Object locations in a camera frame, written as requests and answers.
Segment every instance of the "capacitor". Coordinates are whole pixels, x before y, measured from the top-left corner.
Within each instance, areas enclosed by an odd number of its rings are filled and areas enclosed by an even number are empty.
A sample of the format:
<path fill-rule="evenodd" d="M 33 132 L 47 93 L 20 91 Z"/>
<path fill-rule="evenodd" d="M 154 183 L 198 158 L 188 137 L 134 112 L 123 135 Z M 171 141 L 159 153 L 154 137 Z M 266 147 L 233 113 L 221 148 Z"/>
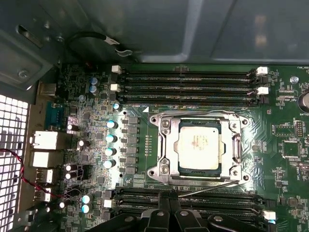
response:
<path fill-rule="evenodd" d="M 77 173 L 73 172 L 73 173 L 67 173 L 66 174 L 66 179 L 67 180 L 70 180 L 70 179 L 73 179 L 73 178 L 76 178 L 77 177 Z"/>
<path fill-rule="evenodd" d="M 105 149 L 105 154 L 107 156 L 113 156 L 117 153 L 117 150 L 115 148 L 106 148 Z"/>
<path fill-rule="evenodd" d="M 69 165 L 66 166 L 66 170 L 68 172 L 75 171 L 75 170 L 77 170 L 77 165 L 76 164 L 69 164 Z"/>
<path fill-rule="evenodd" d="M 78 100 L 79 100 L 80 102 L 85 101 L 85 100 L 86 100 L 85 95 L 79 95 L 79 96 L 78 96 Z"/>
<path fill-rule="evenodd" d="M 89 140 L 80 140 L 78 142 L 79 146 L 90 146 L 90 141 Z"/>
<path fill-rule="evenodd" d="M 88 194 L 86 194 L 86 195 L 84 195 L 84 196 L 82 197 L 82 202 L 83 202 L 84 204 L 88 204 L 88 203 L 92 202 L 92 200 L 93 200 L 93 196 L 92 196 L 91 193 L 88 193 Z"/>
<path fill-rule="evenodd" d="M 117 141 L 117 137 L 112 134 L 107 135 L 105 139 L 108 143 L 114 143 Z"/>
<path fill-rule="evenodd" d="M 107 169 L 112 168 L 115 165 L 116 165 L 116 161 L 113 160 L 113 159 L 109 159 L 109 160 L 105 161 L 104 164 L 103 164 L 104 168 L 107 168 Z"/>
<path fill-rule="evenodd" d="M 116 111 L 116 112 L 119 112 L 119 111 L 122 110 L 122 106 L 121 106 L 120 104 L 118 104 L 118 103 L 114 103 L 114 104 L 112 105 L 112 108 L 113 108 L 114 111 Z"/>
<path fill-rule="evenodd" d="M 59 203 L 60 209 L 63 209 L 67 207 L 68 205 L 71 205 L 73 201 L 70 198 L 64 199 L 62 202 Z"/>
<path fill-rule="evenodd" d="M 96 77 L 92 77 L 90 79 L 90 84 L 92 84 L 94 86 L 98 86 L 100 84 L 100 82 L 98 81 L 98 79 Z"/>
<path fill-rule="evenodd" d="M 99 90 L 98 90 L 98 88 L 96 86 L 90 86 L 89 91 L 93 95 L 97 95 L 99 93 Z"/>
<path fill-rule="evenodd" d="M 106 126 L 108 128 L 111 128 L 111 129 L 116 129 L 118 127 L 118 124 L 116 122 L 114 122 L 113 120 L 109 120 L 107 123 L 106 123 Z"/>
<path fill-rule="evenodd" d="M 82 213 L 87 214 L 90 210 L 92 210 L 92 204 L 84 204 L 82 206 Z"/>
<path fill-rule="evenodd" d="M 79 127 L 76 126 L 76 125 L 73 125 L 73 124 L 69 124 L 69 125 L 67 126 L 67 129 L 68 129 L 69 131 L 79 131 Z"/>

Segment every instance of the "white slot latch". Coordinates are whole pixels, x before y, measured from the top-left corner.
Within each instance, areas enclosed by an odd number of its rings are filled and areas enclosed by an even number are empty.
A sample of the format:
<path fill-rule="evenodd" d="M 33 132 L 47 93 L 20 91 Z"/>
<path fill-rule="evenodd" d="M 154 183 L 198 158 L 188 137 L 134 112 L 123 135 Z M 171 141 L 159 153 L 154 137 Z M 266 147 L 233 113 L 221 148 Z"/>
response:
<path fill-rule="evenodd" d="M 122 70 L 121 70 L 120 65 L 113 65 L 113 66 L 112 66 L 112 73 L 121 74 L 121 73 L 122 73 Z"/>
<path fill-rule="evenodd" d="M 120 85 L 118 84 L 111 84 L 111 91 L 120 92 Z"/>
<path fill-rule="evenodd" d="M 276 220 L 276 212 L 269 211 L 269 210 L 263 210 L 263 216 L 266 220 Z"/>
<path fill-rule="evenodd" d="M 256 75 L 267 75 L 268 74 L 268 67 L 258 67 L 256 69 Z"/>
<path fill-rule="evenodd" d="M 269 93 L 268 87 L 259 87 L 257 88 L 257 95 L 267 95 Z"/>

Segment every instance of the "chip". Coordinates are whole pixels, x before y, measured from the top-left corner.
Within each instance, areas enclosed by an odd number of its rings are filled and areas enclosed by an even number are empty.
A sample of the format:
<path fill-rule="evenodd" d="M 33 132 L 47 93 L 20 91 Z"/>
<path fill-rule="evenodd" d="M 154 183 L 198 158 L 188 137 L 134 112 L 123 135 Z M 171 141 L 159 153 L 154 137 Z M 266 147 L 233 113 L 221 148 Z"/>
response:
<path fill-rule="evenodd" d="M 134 156 L 128 156 L 126 158 L 126 163 L 128 164 L 136 164 L 136 162 L 137 162 L 137 158 Z"/>
<path fill-rule="evenodd" d="M 138 127 L 128 127 L 127 133 L 128 134 L 137 134 L 137 133 L 139 133 L 139 128 Z"/>
<path fill-rule="evenodd" d="M 288 205 L 290 207 L 297 207 L 298 206 L 298 200 L 296 198 L 289 198 L 288 199 Z"/>
<path fill-rule="evenodd" d="M 97 180 L 97 183 L 98 183 L 98 184 L 103 184 L 103 183 L 104 183 L 104 180 L 105 180 L 105 178 L 104 178 L 103 176 L 99 176 L 99 177 L 98 177 L 98 180 Z"/>
<path fill-rule="evenodd" d="M 139 124 L 140 119 L 138 117 L 129 117 L 129 124 Z"/>
<path fill-rule="evenodd" d="M 107 99 L 107 94 L 106 93 L 102 93 L 101 94 L 101 99 Z"/>
<path fill-rule="evenodd" d="M 88 161 L 88 155 L 82 155 L 82 161 Z"/>
<path fill-rule="evenodd" d="M 85 113 L 83 116 L 84 120 L 89 120 L 90 119 L 90 114 L 89 113 Z"/>
<path fill-rule="evenodd" d="M 135 146 L 128 146 L 126 148 L 126 152 L 130 154 L 136 154 L 138 152 L 138 149 Z"/>
<path fill-rule="evenodd" d="M 98 209 L 94 209 L 94 210 L 92 211 L 92 214 L 93 214 L 93 216 L 95 216 L 95 217 L 99 217 L 99 216 L 101 215 L 101 212 L 100 212 Z"/>
<path fill-rule="evenodd" d="M 137 144 L 138 143 L 138 137 L 128 137 L 127 143 L 128 144 Z"/>
<path fill-rule="evenodd" d="M 136 167 L 126 167 L 126 174 L 136 174 Z"/>
<path fill-rule="evenodd" d="M 97 139 L 103 139 L 103 133 L 100 133 L 100 132 L 97 133 L 97 134 L 96 134 L 96 138 L 97 138 Z"/>
<path fill-rule="evenodd" d="M 102 191 L 96 191 L 95 197 L 98 197 L 98 198 L 102 197 Z"/>

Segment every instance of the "mesh vent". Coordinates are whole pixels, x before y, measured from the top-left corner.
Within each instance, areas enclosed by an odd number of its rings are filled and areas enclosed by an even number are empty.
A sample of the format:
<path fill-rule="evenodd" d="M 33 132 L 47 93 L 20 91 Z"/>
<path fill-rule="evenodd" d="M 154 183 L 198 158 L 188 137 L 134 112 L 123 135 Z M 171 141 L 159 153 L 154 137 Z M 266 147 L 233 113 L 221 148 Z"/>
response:
<path fill-rule="evenodd" d="M 0 147 L 24 156 L 28 103 L 0 95 Z M 17 207 L 20 163 L 9 152 L 0 152 L 0 232 L 13 226 Z"/>

